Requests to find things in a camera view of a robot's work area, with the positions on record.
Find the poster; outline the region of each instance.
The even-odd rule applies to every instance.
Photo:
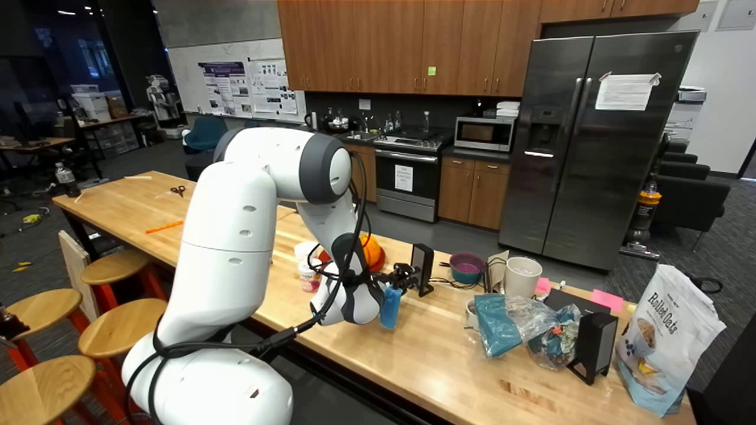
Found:
[[[250,83],[244,61],[202,61],[206,75],[207,107],[217,116],[250,116]]]
[[[295,116],[297,100],[289,89],[283,59],[254,61],[250,66],[254,110],[275,116]]]
[[[595,110],[646,110],[659,74],[627,74],[601,79]]]

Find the refrigerator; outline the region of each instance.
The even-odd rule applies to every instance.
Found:
[[[500,245],[611,269],[694,41],[696,33],[535,41]]]

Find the wooden cabinet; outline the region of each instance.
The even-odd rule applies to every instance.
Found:
[[[505,164],[444,159],[439,217],[498,229],[509,175]]]
[[[595,22],[654,14],[691,14],[699,0],[544,0],[541,22]]]
[[[443,160],[443,191],[439,191],[439,217],[454,223],[471,220],[471,200],[474,185],[474,171],[471,160],[444,159]]]
[[[519,97],[541,0],[279,0],[289,86]]]
[[[368,203],[375,203],[379,185],[375,185],[375,149],[362,147],[362,144],[344,144],[352,160],[352,181],[357,186],[357,194],[366,198]]]
[[[615,0],[611,16],[691,14],[699,0]]]

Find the whiteboard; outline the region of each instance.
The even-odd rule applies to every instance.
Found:
[[[172,66],[174,86],[179,89],[181,103],[187,113],[216,113],[216,116],[233,116],[233,119],[277,119],[303,123],[308,113],[304,93],[294,89],[285,108],[217,108],[217,100],[212,100],[212,75],[207,75],[207,63],[244,63],[248,79],[248,93],[254,87],[263,87],[259,69],[265,63],[277,63],[283,72],[285,83],[285,61],[283,61],[283,42],[277,41],[254,41],[254,42],[224,42],[224,46],[194,46],[194,47],[172,47],[167,49],[167,59]]]

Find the bulletin board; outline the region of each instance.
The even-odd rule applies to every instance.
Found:
[[[303,123],[304,93],[289,89],[283,42],[228,42],[167,49],[187,113]]]

